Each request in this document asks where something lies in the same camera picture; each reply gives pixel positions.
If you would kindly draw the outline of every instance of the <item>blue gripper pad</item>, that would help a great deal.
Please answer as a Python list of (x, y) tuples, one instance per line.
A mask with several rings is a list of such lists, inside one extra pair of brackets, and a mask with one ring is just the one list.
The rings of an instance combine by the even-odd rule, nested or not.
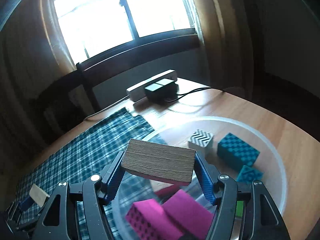
[(236, 179), (238, 182), (244, 182), (246, 184), (252, 183), (254, 180), (261, 180), (263, 172), (258, 171), (252, 167), (244, 165)]
[(121, 167), (121, 162), (119, 162), (115, 172), (111, 175), (111, 178), (107, 183), (107, 191), (108, 191), (108, 194), (106, 197), (107, 201), (111, 201), (115, 199), (116, 194), (118, 192), (118, 188), (124, 176), (124, 173), (125, 173), (125, 170)]
[(219, 143), (217, 155), (225, 163), (240, 172), (243, 165), (251, 167), (256, 161), (259, 151), (232, 133), (228, 133)]
[(197, 155), (195, 156), (194, 170), (201, 186), (204, 198), (213, 205), (213, 202), (216, 199), (213, 194), (213, 182)]

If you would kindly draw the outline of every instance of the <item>beige block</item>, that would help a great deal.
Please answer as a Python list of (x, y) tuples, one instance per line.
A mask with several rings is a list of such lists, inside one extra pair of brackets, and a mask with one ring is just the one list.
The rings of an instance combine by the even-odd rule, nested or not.
[(156, 181), (152, 179), (150, 180), (150, 185), (153, 192), (159, 197), (174, 194), (180, 189), (178, 185)]
[(45, 203), (45, 200), (50, 197), (50, 195), (48, 195), (36, 184), (32, 184), (29, 195), (40, 207), (42, 207)]

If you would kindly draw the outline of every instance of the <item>green object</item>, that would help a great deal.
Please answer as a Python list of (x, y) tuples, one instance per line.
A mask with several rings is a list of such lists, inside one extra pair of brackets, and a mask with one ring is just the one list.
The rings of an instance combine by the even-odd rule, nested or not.
[(243, 213), (243, 201), (237, 201), (236, 217), (241, 218)]

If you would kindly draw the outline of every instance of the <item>wooden table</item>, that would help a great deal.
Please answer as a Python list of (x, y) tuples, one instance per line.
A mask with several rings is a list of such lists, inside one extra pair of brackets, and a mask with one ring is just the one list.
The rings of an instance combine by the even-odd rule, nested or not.
[[(180, 92), (198, 87), (198, 83), (178, 79)], [(126, 107), (133, 115), (142, 115), (154, 129), (196, 116), (222, 116), (241, 121), (265, 135), (282, 157), (288, 180), (284, 221), (291, 240), (305, 240), (320, 216), (320, 143), (309, 134), (272, 112), (220, 90), (190, 94), (168, 107), (147, 100), (133, 104), (124, 100), (82, 122), (46, 149), (25, 171), (31, 171), (73, 138), (100, 120)]]

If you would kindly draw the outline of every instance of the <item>metal screw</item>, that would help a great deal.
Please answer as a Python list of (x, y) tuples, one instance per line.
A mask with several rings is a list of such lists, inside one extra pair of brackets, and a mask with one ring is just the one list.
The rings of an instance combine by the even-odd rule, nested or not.
[(59, 182), (59, 184), (58, 184), (58, 186), (65, 186), (65, 185), (67, 185), (67, 183), (66, 183), (65, 181), (61, 181), (61, 182)]
[(253, 182), (253, 184), (254, 184), (254, 185), (261, 185), (262, 182), (261, 182), (260, 180), (255, 180), (255, 181)]
[(219, 178), (220, 178), (221, 180), (228, 180), (228, 179), (229, 179), (229, 176), (226, 175), (226, 174), (221, 174), (221, 175), (219, 176)]
[(100, 179), (100, 175), (98, 175), (98, 174), (95, 174), (95, 175), (92, 175), (91, 176), (91, 180), (92, 181), (97, 181), (97, 180), (99, 180)]

